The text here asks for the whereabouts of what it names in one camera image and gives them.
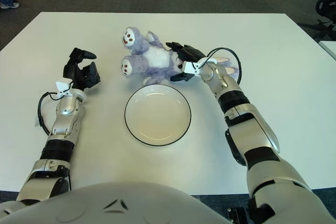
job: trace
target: chair leg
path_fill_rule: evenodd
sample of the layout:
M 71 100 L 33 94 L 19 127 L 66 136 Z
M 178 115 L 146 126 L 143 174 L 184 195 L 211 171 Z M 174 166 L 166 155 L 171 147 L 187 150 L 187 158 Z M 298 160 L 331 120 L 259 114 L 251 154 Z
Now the chair leg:
M 298 26 L 310 28 L 310 29 L 317 30 L 317 31 L 323 31 L 323 30 L 325 30 L 325 27 L 324 26 L 320 26 L 320 25 L 309 25 L 309 24 L 298 23 Z

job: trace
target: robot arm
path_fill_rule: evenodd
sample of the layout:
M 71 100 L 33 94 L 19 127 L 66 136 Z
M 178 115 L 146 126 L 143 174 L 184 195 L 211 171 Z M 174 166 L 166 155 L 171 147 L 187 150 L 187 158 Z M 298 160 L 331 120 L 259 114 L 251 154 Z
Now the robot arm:
M 41 157 L 28 175 L 17 201 L 25 205 L 46 200 L 69 190 L 65 179 L 70 172 L 70 159 L 84 115 L 86 95 L 84 88 L 90 88 L 100 81 L 96 65 L 92 62 L 82 70 L 78 63 L 83 59 L 95 59 L 90 52 L 75 48 L 64 67 L 64 77 L 56 82 L 56 120 L 48 136 Z
M 255 223 L 335 223 L 299 173 L 279 156 L 274 132 L 225 67 L 201 58 L 197 63 L 185 61 L 182 70 L 202 78 L 224 113 L 233 157 L 247 166 L 251 219 Z

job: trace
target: black band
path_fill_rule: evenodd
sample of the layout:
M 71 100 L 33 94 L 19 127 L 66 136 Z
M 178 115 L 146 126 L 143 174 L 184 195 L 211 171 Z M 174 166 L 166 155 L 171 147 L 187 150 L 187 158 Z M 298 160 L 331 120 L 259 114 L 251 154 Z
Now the black band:
M 57 159 L 69 162 L 74 146 L 71 141 L 49 140 L 43 148 L 40 159 Z
M 270 147 L 258 147 L 247 151 L 245 154 L 247 167 L 250 170 L 252 166 L 263 161 L 280 161 L 279 157 Z
M 222 111 L 225 113 L 234 106 L 250 102 L 242 91 L 232 90 L 222 94 L 222 96 L 220 96 L 218 99 L 218 103 Z

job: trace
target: black cable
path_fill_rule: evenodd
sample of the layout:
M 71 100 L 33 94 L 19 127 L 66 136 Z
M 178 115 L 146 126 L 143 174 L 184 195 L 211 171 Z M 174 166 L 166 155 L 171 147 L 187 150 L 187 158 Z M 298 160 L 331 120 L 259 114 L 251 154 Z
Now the black cable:
M 70 82 L 70 84 L 69 84 L 69 88 L 68 88 L 67 90 L 62 91 L 62 93 L 69 91 L 70 88 L 71 88 L 71 84 L 72 84 L 72 83 L 73 83 L 73 82 Z M 48 136 L 49 136 L 49 134 L 50 134 L 50 131 L 49 131 L 49 129 L 47 128 L 47 126 L 45 125 L 44 120 L 43 120 L 43 117 L 42 117 L 42 115 L 41 115 L 41 105 L 42 105 L 42 101 L 43 101 L 43 99 L 44 99 L 45 97 L 47 97 L 47 96 L 50 96 L 50 98 L 53 99 L 54 101 L 58 101 L 58 100 L 60 100 L 60 99 L 62 99 L 62 98 L 64 97 L 64 95 L 62 95 L 60 98 L 55 99 L 55 98 L 53 98 L 53 97 L 51 96 L 52 94 L 57 94 L 57 93 L 56 93 L 56 92 L 45 92 L 45 93 L 41 96 L 41 98 L 40 98 L 40 100 L 39 100 L 39 102 L 38 102 L 38 106 L 37 106 L 37 117 L 38 117 L 38 122 L 39 122 L 40 126 L 43 128 L 44 132 L 45 132 Z
M 69 179 L 69 189 L 70 189 L 70 191 L 71 191 L 72 189 L 71 189 L 71 178 L 70 178 L 70 171 L 69 171 L 69 174 L 68 174 L 68 179 Z
M 44 120 L 43 120 L 43 117 L 41 115 L 41 104 L 42 104 L 42 101 L 45 97 L 47 97 L 48 95 L 51 95 L 51 94 L 57 94 L 55 92 L 45 92 L 39 102 L 38 102 L 38 106 L 37 106 L 37 117 L 38 117 L 38 122 L 40 123 L 40 126 L 42 126 L 44 132 L 49 136 L 50 134 L 50 131 L 48 130 L 47 126 L 44 124 Z
M 211 50 L 211 51 L 208 53 L 208 55 L 207 55 L 207 59 L 206 59 L 205 62 L 200 66 L 200 68 L 203 67 L 203 66 L 206 64 L 206 62 L 207 62 L 207 61 L 208 61 L 208 60 L 209 60 L 215 53 L 217 53 L 217 52 L 220 51 L 220 50 L 226 50 L 226 51 L 229 51 L 229 52 L 236 58 L 237 63 L 238 63 L 238 70 L 239 70 L 237 83 L 240 84 L 240 81 L 241 81 L 241 75 L 242 75 L 242 64 L 240 63 L 240 60 L 239 60 L 237 54 L 236 54 L 233 50 L 231 50 L 231 49 L 229 49 L 229 48 L 226 48 L 226 47 L 218 47 L 218 48 L 215 48 L 215 49 Z
M 51 93 L 49 93 L 49 96 L 50 96 L 50 98 L 51 98 L 52 100 L 54 100 L 54 101 L 61 100 L 61 99 L 64 97 L 64 95 L 62 95 L 60 98 L 55 99 L 55 98 L 53 98 L 53 97 L 51 96 Z

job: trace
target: purple plush toy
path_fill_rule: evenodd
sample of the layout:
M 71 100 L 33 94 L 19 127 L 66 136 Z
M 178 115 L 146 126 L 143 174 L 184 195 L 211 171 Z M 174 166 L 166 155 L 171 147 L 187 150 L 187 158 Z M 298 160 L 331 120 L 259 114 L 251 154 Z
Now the purple plush toy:
M 178 68 L 182 61 L 177 53 L 165 49 L 159 38 L 151 31 L 144 37 L 137 28 L 128 27 L 122 42 L 125 48 L 131 50 L 131 55 L 124 57 L 121 63 L 121 71 L 125 76 L 142 73 L 146 77 L 143 84 L 151 85 L 182 73 Z

